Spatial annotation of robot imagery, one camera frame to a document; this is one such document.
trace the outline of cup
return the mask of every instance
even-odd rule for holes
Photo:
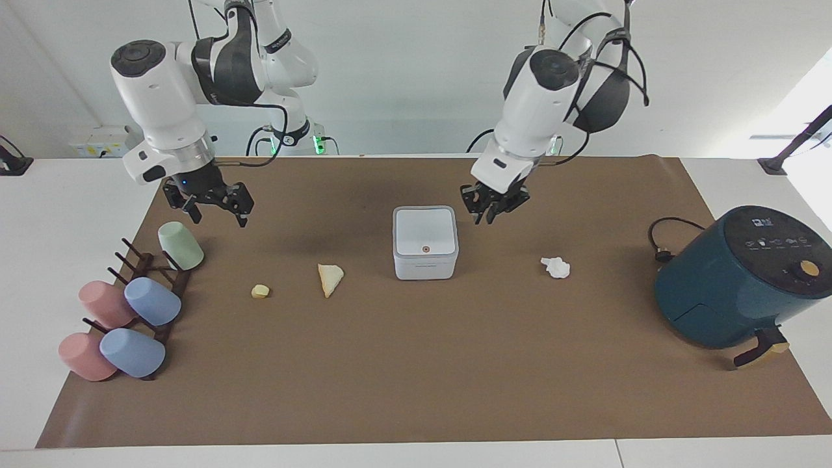
[[[159,228],[159,244],[183,270],[196,268],[205,258],[194,235],[178,221],[168,222]]]
[[[109,329],[127,325],[136,317],[121,289],[104,281],[88,282],[78,292],[78,300],[98,323]]]
[[[98,349],[101,341],[99,335],[72,333],[61,341],[57,347],[57,354],[61,361],[82,379],[103,381],[115,374],[117,369]]]
[[[179,315],[182,300],[150,278],[136,278],[124,288],[130,307],[153,326],[165,325]]]
[[[98,346],[104,357],[131,377],[147,377],[165,360],[165,345],[138,331],[116,328]]]

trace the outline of teal air fryer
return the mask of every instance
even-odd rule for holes
[[[684,336],[726,348],[756,336],[737,367],[783,352],[778,326],[832,296],[832,248],[802,222],[738,207],[705,229],[656,279],[661,312]]]

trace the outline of white table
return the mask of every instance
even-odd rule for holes
[[[464,155],[443,155],[464,157]],[[715,217],[741,204],[781,211],[832,232],[790,182],[753,161],[684,161]],[[623,441],[541,441],[349,446],[197,446],[31,451],[67,376],[57,357],[66,335],[85,331],[76,296],[87,281],[111,281],[156,186],[139,187],[118,160],[38,160],[25,177],[0,178],[0,466],[586,466],[756,468],[832,466],[832,436]],[[58,268],[50,265],[58,263]],[[832,412],[832,302],[783,326],[791,349]]]

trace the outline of wall socket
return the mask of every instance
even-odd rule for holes
[[[141,141],[129,127],[82,129],[69,146],[79,157],[123,157]]]

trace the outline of crumpled tissue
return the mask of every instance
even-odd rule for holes
[[[541,258],[540,262],[546,266],[546,271],[552,275],[552,278],[563,279],[569,276],[571,267],[559,256],[555,258]]]

